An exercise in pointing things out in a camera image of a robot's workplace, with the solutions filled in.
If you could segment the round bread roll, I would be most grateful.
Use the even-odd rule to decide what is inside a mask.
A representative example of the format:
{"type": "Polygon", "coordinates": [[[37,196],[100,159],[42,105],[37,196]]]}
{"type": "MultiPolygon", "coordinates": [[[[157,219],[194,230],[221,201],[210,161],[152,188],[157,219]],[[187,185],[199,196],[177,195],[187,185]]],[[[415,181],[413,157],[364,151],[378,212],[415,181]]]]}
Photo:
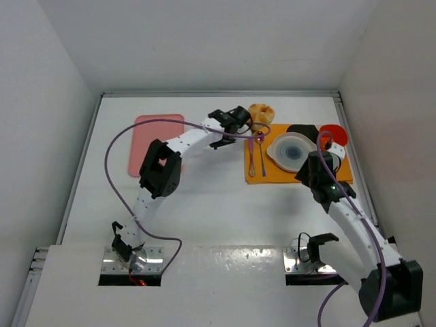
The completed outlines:
{"type": "Polygon", "coordinates": [[[251,128],[255,131],[263,128],[263,125],[270,125],[275,117],[275,110],[267,104],[252,104],[248,109],[251,115],[251,128]]]}

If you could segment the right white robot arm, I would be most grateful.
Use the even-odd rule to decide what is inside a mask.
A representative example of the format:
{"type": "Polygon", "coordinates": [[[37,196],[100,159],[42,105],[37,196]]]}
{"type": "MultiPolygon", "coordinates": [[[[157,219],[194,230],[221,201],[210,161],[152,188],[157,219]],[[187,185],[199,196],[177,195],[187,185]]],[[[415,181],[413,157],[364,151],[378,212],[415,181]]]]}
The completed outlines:
{"type": "Polygon", "coordinates": [[[337,271],[358,294],[369,322],[418,312],[422,304],[421,266],[392,248],[361,209],[351,186],[336,179],[332,153],[310,152],[296,179],[311,190],[314,200],[350,243],[346,245],[333,233],[312,236],[307,243],[310,262],[337,271]]]}

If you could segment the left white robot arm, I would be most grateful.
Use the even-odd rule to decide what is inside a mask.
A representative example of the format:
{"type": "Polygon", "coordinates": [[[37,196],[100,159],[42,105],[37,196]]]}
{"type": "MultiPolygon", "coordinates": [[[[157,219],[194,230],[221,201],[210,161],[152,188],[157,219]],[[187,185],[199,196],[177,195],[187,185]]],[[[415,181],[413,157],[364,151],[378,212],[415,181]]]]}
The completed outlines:
{"type": "Polygon", "coordinates": [[[172,259],[178,255],[182,240],[148,232],[145,229],[145,221],[154,218],[164,198],[176,191],[185,160],[208,146],[216,150],[235,143],[237,138],[245,139],[246,136],[238,134],[238,131],[245,125],[250,125],[252,119],[248,110],[238,106],[228,112],[215,110],[208,114],[200,124],[178,119],[150,119],[135,123],[131,128],[160,122],[187,125],[190,129],[169,140],[155,139],[150,143],[140,166],[140,190],[136,204],[130,208],[126,201],[122,201],[131,214],[132,222],[121,224],[115,221],[112,223],[114,232],[112,248],[126,263],[132,259],[135,251],[143,248],[145,236],[178,242],[178,248],[172,259]]]}

